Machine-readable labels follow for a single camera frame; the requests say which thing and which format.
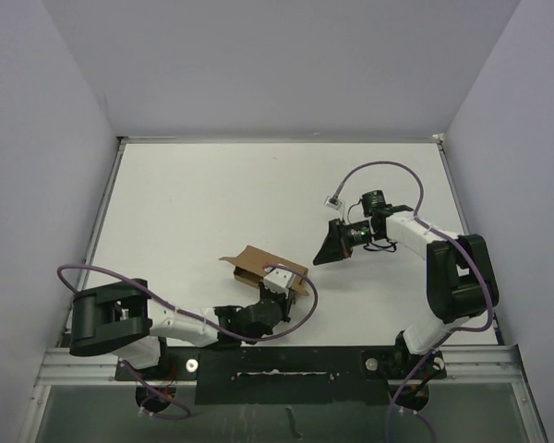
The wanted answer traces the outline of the brown cardboard box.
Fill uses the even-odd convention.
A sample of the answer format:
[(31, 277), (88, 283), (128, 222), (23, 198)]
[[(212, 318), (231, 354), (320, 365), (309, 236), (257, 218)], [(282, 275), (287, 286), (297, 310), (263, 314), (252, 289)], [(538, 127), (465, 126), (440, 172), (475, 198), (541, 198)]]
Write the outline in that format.
[(233, 267), (233, 276), (236, 281), (250, 287), (259, 285), (267, 274), (269, 265), (284, 265), (288, 269), (294, 269), (304, 276), (308, 276), (308, 268), (283, 257), (275, 256), (253, 245), (247, 245), (235, 256), (224, 256), (220, 257), (219, 260), (229, 263)]

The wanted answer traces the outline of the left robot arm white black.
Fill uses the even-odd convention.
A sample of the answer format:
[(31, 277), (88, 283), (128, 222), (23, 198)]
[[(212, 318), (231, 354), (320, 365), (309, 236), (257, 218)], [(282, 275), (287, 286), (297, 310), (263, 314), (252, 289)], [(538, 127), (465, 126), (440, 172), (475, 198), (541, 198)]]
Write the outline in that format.
[(259, 300), (248, 306), (206, 308), (190, 317), (153, 300), (126, 282), (80, 292), (74, 297), (69, 349), (74, 356), (107, 353), (127, 360), (149, 379), (169, 367), (169, 339), (198, 348), (230, 350), (255, 344), (290, 320), (295, 276), (272, 269), (259, 282)]

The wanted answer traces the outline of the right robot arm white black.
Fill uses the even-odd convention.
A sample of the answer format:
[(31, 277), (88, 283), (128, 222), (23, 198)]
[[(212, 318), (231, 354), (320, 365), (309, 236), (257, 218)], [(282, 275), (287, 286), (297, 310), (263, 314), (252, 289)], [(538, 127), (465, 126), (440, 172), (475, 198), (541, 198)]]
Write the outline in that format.
[(328, 222), (327, 234), (313, 258), (315, 266), (350, 258), (359, 246), (379, 240), (401, 245), (426, 265), (427, 308), (418, 322), (399, 332), (391, 363), (412, 377), (455, 332), (492, 327), (500, 295), (485, 239), (478, 234), (441, 230), (406, 205), (392, 205), (380, 190), (359, 199), (364, 219)]

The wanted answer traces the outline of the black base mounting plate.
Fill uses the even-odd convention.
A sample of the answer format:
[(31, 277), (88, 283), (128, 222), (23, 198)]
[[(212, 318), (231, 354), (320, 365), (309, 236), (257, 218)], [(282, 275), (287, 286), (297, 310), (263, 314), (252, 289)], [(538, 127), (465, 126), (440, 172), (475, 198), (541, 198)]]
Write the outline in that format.
[(137, 373), (166, 392), (193, 383), (197, 405), (386, 405), (404, 378), (421, 389), (446, 378), (441, 353), (418, 360), (394, 346), (169, 347), (160, 364)]

